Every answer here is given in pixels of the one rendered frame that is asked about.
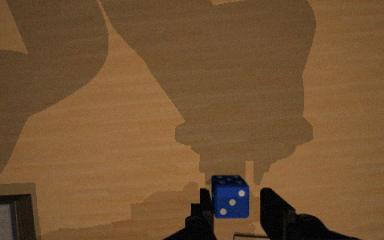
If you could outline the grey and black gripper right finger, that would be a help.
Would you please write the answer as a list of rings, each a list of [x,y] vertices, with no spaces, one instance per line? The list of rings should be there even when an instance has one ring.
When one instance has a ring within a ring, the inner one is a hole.
[[[260,190],[260,224],[270,240],[361,240],[328,230],[315,216],[297,214],[271,188]]]

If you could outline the blue die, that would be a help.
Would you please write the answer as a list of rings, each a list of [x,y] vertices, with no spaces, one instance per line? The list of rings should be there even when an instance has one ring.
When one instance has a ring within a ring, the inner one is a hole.
[[[211,200],[217,219],[249,217],[249,185],[240,175],[213,175]]]

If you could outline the tan flat mat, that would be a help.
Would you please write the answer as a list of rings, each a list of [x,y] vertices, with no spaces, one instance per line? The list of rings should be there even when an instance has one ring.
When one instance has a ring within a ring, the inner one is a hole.
[[[234,234],[233,240],[270,240],[268,236]]]

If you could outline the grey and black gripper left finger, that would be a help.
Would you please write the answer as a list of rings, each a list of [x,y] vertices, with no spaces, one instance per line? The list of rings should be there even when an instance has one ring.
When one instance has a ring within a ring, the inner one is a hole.
[[[185,219],[185,228],[163,240],[217,240],[213,232],[214,210],[210,193],[206,188],[200,188],[200,203],[191,203],[191,216]]]

